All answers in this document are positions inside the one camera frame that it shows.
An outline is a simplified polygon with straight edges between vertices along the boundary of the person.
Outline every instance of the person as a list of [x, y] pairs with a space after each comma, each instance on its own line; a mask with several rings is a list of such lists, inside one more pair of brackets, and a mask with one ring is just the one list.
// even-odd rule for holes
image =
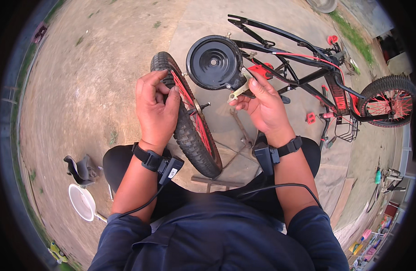
[[[168, 155], [180, 96], [154, 71], [136, 84], [139, 146]], [[281, 97], [261, 75], [250, 79], [256, 96], [230, 102], [245, 110], [273, 147], [296, 137]], [[132, 145], [116, 146], [103, 158], [104, 174], [116, 191], [111, 215], [89, 270], [348, 270], [327, 214], [303, 187], [278, 187], [238, 199], [237, 195], [280, 183], [302, 183], [318, 197], [314, 177], [319, 146], [308, 138], [297, 152], [280, 158], [274, 176], [258, 175], [246, 186], [222, 192], [190, 192], [173, 181], [157, 192], [157, 173], [141, 165]], [[287, 234], [281, 233], [283, 223]]]

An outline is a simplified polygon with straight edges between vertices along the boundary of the hand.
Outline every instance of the hand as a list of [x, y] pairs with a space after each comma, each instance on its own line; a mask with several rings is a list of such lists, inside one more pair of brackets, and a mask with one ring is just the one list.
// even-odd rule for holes
[[295, 138], [284, 103], [262, 75], [256, 72], [252, 74], [257, 80], [251, 78], [249, 88], [256, 98], [250, 99], [240, 95], [238, 100], [233, 100], [229, 104], [235, 105], [236, 110], [246, 110], [255, 127], [265, 133], [268, 143], [273, 147], [281, 147]]
[[[160, 80], [168, 71], [154, 71], [142, 76], [135, 86], [136, 113], [142, 129], [139, 146], [161, 155], [178, 121], [179, 88], [169, 89]], [[168, 95], [166, 103], [163, 95]]]

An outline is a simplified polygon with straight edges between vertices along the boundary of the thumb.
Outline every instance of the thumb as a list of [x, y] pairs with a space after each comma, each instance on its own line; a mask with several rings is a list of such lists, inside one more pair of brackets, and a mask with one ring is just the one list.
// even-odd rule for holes
[[181, 101], [181, 97], [179, 96], [179, 87], [173, 86], [170, 89], [169, 95], [167, 96], [167, 99], [166, 99], [166, 103], [165, 103], [166, 113], [171, 114], [173, 116], [178, 116], [180, 101]]
[[263, 86], [261, 86], [255, 78], [250, 79], [249, 84], [250, 91], [262, 102], [270, 102], [273, 99], [273, 95], [270, 94]]

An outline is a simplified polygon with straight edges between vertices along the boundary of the front wheel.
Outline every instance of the front wheel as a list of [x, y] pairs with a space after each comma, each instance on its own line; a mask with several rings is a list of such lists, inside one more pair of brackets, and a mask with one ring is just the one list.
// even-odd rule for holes
[[168, 69], [169, 73], [161, 82], [168, 88], [178, 85], [181, 95], [178, 123], [173, 137], [200, 173], [215, 178], [222, 173], [222, 160], [205, 118], [200, 113], [201, 106], [194, 98], [175, 60], [167, 52], [161, 51], [152, 58], [151, 72], [164, 69]]
[[370, 121], [372, 125], [395, 128], [410, 122], [416, 87], [406, 77], [382, 77], [368, 84], [362, 94], [366, 96], [359, 100], [362, 116], [390, 115], [387, 120]]

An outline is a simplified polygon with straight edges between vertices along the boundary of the wooden board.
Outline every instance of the wooden board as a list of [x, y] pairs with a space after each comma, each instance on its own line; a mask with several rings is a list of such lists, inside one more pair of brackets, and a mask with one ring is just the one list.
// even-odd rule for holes
[[348, 200], [348, 196], [350, 195], [353, 183], [354, 178], [345, 179], [344, 186], [342, 187], [342, 191], [339, 195], [338, 202], [336, 203], [335, 210], [330, 216], [330, 226], [332, 226], [332, 230], [335, 229], [336, 224], [338, 223], [339, 218], [341, 217], [346, 201]]

